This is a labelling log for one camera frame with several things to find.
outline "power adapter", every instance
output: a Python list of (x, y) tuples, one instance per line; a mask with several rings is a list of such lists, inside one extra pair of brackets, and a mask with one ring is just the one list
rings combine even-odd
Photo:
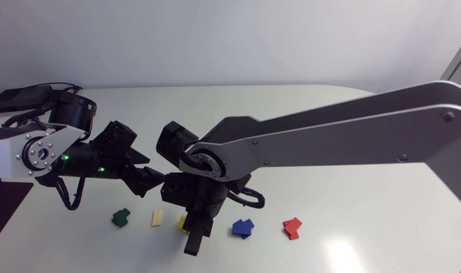
[(5, 90), (0, 94), (0, 113), (39, 109), (52, 92), (50, 85)]

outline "wooden block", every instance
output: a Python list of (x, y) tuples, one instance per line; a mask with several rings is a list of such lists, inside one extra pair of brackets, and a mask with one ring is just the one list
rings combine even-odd
[(153, 221), (151, 222), (151, 226), (159, 226), (161, 225), (161, 213), (163, 211), (161, 209), (153, 211)]
[(178, 228), (183, 230), (183, 232), (186, 232), (186, 230), (183, 229), (183, 225), (185, 224), (185, 219), (187, 219), (187, 216), (182, 215), (180, 218), (180, 221), (178, 222)]

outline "circular joint plate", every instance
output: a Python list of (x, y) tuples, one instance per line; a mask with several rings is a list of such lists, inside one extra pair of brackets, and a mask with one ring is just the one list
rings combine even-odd
[(212, 171), (201, 171), (201, 176), (206, 176), (209, 178), (222, 176), (222, 170), (220, 169), (219, 163), (217, 163), (217, 161), (208, 154), (192, 154), (188, 157), (195, 162), (207, 162), (212, 167)]
[(35, 140), (32, 141), (31, 145), (29, 145), (26, 151), (24, 151), (28, 159), (28, 162), (26, 163), (32, 167), (31, 169), (42, 170), (47, 168), (44, 163), (47, 162), (50, 157), (50, 147), (48, 145), (49, 143)]

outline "white table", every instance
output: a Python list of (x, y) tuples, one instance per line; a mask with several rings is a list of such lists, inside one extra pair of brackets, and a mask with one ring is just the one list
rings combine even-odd
[[(203, 135), (226, 116), (269, 119), (370, 95), (325, 85), (83, 90), (97, 102), (92, 138), (109, 121), (136, 133), (133, 147), (163, 173), (177, 171), (156, 153), (163, 127), (176, 121)], [(66, 178), (71, 193), (77, 180)], [(184, 208), (144, 199), (119, 180), (87, 179), (81, 205), (68, 211), (55, 189), (36, 184), (0, 234), (0, 272), (458, 272), (461, 203), (425, 164), (258, 169), (248, 187), (263, 209), (226, 200), (198, 256), (183, 253), (177, 228)], [(111, 216), (126, 207), (119, 229)], [(153, 210), (163, 222), (151, 227)], [(284, 220), (298, 217), (290, 241)], [(232, 223), (256, 225), (246, 240)]]

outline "screw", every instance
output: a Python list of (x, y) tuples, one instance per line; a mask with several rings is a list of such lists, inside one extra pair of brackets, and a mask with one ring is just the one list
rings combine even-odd
[(399, 155), (399, 156), (397, 157), (397, 160), (398, 160), (399, 162), (405, 162), (405, 161), (409, 160), (409, 157), (407, 156), (407, 154), (401, 154), (401, 155)]
[(442, 120), (444, 122), (450, 122), (454, 119), (454, 113), (453, 112), (445, 112), (441, 116)]

